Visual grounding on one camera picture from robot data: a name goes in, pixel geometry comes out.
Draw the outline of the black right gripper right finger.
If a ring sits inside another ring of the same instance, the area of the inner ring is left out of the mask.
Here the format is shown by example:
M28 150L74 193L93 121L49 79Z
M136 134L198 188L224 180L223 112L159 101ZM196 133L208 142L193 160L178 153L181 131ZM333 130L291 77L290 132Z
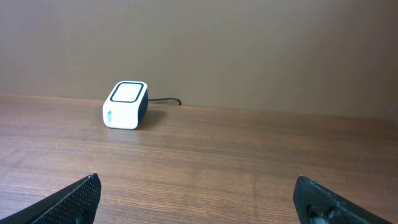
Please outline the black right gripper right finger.
M301 224L391 224L306 176L299 176L293 201Z

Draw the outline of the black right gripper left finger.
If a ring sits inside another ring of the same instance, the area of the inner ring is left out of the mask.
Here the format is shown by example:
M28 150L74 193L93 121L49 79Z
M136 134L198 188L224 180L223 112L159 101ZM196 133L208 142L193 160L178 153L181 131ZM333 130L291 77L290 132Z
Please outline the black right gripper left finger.
M93 224L100 197L101 181L93 173L1 219L1 224Z

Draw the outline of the white barcode scanner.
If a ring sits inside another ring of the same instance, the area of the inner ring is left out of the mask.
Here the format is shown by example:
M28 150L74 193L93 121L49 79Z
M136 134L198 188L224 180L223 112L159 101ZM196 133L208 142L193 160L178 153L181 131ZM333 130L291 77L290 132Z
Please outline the white barcode scanner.
M136 129L149 104L147 84L139 81L117 83L103 104L103 123L108 128Z

